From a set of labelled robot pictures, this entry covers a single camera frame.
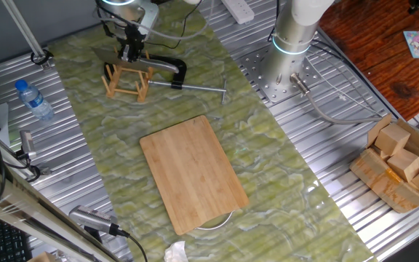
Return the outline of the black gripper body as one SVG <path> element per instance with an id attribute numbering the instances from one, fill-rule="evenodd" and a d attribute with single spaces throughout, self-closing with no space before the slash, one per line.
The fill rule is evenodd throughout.
<path id="1" fill-rule="evenodd" d="M 144 39 L 145 35 L 143 35 L 136 25 L 128 25 L 125 28 L 125 36 L 126 39 L 124 40 L 124 44 L 132 45 L 138 47 L 140 49 L 140 54 L 144 48 Z"/>

